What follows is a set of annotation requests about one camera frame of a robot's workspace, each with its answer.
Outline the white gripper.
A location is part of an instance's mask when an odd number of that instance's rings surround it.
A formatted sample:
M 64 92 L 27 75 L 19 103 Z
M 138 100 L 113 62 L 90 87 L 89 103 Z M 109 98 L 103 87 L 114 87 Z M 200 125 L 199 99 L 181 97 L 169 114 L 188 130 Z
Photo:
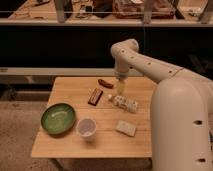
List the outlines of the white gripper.
M 125 90 L 125 79 L 127 78 L 127 73 L 115 69 L 115 77 L 118 80 L 116 83 L 116 92 L 118 95 L 122 95 Z

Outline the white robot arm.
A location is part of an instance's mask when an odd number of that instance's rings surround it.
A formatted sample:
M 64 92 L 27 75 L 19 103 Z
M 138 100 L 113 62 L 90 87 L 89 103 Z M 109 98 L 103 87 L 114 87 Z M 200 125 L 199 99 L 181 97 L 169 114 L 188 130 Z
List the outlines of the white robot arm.
M 134 68 L 157 84 L 150 104 L 153 171 L 213 171 L 213 81 L 141 54 L 134 39 L 112 45 L 111 55 L 118 80 Z

